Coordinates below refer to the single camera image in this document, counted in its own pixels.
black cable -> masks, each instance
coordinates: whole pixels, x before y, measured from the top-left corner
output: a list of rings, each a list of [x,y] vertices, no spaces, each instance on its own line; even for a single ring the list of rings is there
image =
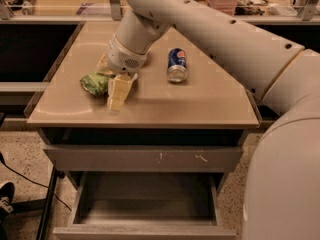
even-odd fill
[[[25,180],[27,180],[27,181],[30,181],[31,183],[33,183],[33,184],[36,184],[36,185],[38,185],[38,186],[41,186],[41,187],[44,187],[44,188],[47,188],[54,196],[55,196],[55,198],[57,198],[57,200],[59,201],[59,202],[61,202],[62,204],[64,204],[65,205],[65,207],[66,208],[68,208],[70,211],[72,211],[71,210],[71,208],[65,203],[65,202],[63,202],[51,189],[49,189],[49,187],[48,186],[46,186],[46,185],[43,185],[43,184],[41,184],[41,183],[38,183],[38,182],[35,182],[35,181],[33,181],[33,180],[31,180],[31,179],[29,179],[29,178],[27,178],[26,176],[24,176],[24,175],[22,175],[21,173],[19,173],[19,172],[17,172],[17,171],[15,171],[15,170],[13,170],[12,168],[10,168],[8,165],[6,165],[5,163],[3,163],[3,161],[1,160],[1,162],[2,162],[2,164],[8,169],[8,170],[10,170],[10,171],[12,171],[13,173],[15,173],[15,174],[17,174],[17,175],[19,175],[20,177],[22,177],[22,178],[24,178]]]

floor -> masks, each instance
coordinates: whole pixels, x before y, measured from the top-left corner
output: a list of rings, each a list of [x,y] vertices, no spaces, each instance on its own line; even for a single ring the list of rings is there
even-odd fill
[[[240,163],[236,170],[229,174],[218,197],[224,226],[237,231],[236,240],[241,240],[242,203],[248,164],[260,137],[260,133],[248,135],[243,145],[244,153]],[[33,181],[48,185],[52,165],[42,151],[42,145],[38,133],[28,128],[21,120],[7,120],[0,128],[0,150],[6,164]],[[41,199],[46,196],[45,188],[26,181],[1,164],[0,182],[6,180],[15,184],[14,202]],[[72,207],[76,191],[67,178],[58,179],[55,192]],[[67,225],[69,214],[70,211],[54,198],[46,239],[57,239],[52,234],[53,228]],[[4,227],[9,240],[36,239],[40,218],[40,211],[8,216]]]

